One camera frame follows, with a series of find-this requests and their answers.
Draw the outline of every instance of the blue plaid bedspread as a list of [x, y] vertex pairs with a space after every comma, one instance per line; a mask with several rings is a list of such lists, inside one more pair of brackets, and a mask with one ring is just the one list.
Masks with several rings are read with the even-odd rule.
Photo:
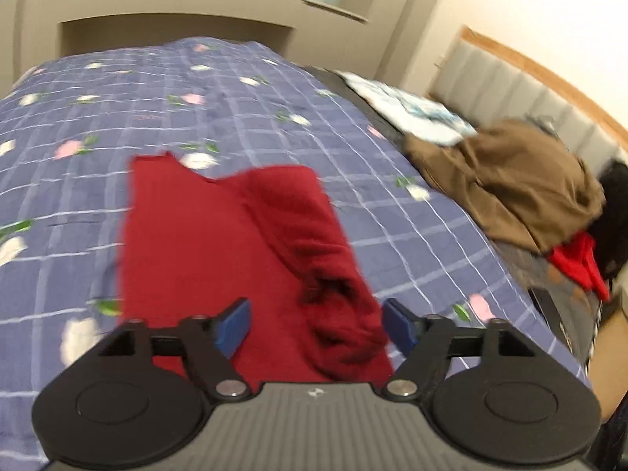
[[[46, 462], [30, 410], [63, 368], [67, 321], [115, 324], [94, 300], [118, 296], [135, 154], [170, 150], [212, 177], [313, 168], [378, 299], [427, 314], [480, 293], [495, 316], [586, 381], [466, 212], [368, 127], [349, 102], [257, 43], [202, 37], [33, 69], [0, 102], [0, 469]], [[407, 177], [428, 197], [397, 185]], [[193, 233], [181, 221], [181, 238]], [[390, 356], [400, 363], [394, 349]], [[458, 359], [452, 371], [473, 365]]]

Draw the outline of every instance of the bright red cloth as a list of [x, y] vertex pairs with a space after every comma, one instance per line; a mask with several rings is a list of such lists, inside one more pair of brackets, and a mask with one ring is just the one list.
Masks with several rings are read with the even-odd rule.
[[594, 290], [601, 301], [608, 301], [610, 294], [595, 263], [594, 249], [593, 237], [586, 232], [579, 232], [571, 242], [555, 246], [548, 260], [583, 290]]
[[174, 326], [246, 297], [252, 325], [233, 363], [252, 387], [390, 376], [380, 307], [312, 170], [206, 179], [169, 153], [143, 156], [132, 163], [131, 196], [125, 318]]

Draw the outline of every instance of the round black disc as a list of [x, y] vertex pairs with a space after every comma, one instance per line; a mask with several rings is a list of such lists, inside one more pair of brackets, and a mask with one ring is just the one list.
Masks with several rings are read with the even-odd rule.
[[448, 378], [433, 397], [434, 421], [455, 444], [493, 462], [542, 465], [584, 451], [599, 429], [597, 401], [567, 371], [533, 361]]
[[50, 458], [121, 469], [174, 453], [202, 416], [202, 399], [183, 377], [150, 364], [101, 362], [71, 367], [45, 388], [33, 406], [33, 428]]

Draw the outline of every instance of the gray upholstered headboard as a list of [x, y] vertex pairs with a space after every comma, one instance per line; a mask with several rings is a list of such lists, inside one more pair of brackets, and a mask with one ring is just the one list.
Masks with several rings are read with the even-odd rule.
[[530, 58], [464, 28], [429, 95], [471, 124], [550, 117], [560, 139], [598, 175], [628, 164], [628, 131], [591, 99]]

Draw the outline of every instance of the brown jacket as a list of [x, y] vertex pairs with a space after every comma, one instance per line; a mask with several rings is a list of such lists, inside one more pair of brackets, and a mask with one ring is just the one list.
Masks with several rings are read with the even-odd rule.
[[602, 213], [604, 192], [559, 140], [504, 120], [444, 149], [407, 135], [404, 153], [487, 236], [545, 253]]

